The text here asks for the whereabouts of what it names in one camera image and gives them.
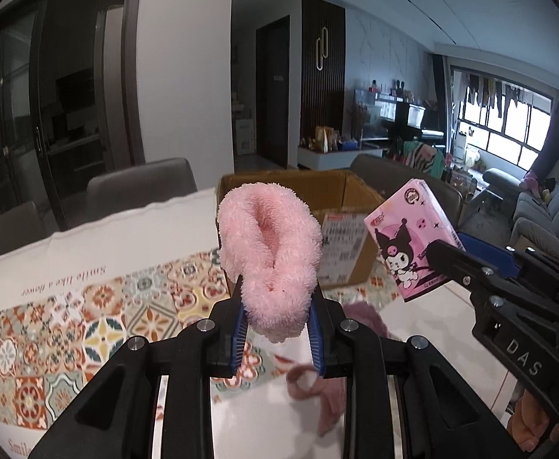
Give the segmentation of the right hand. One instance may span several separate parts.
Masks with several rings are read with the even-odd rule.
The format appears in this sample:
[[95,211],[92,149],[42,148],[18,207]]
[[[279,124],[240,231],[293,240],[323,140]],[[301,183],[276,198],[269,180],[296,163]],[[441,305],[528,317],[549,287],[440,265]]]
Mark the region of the right hand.
[[550,425],[550,418],[535,397],[525,391],[508,421],[508,433],[524,452],[533,452]]

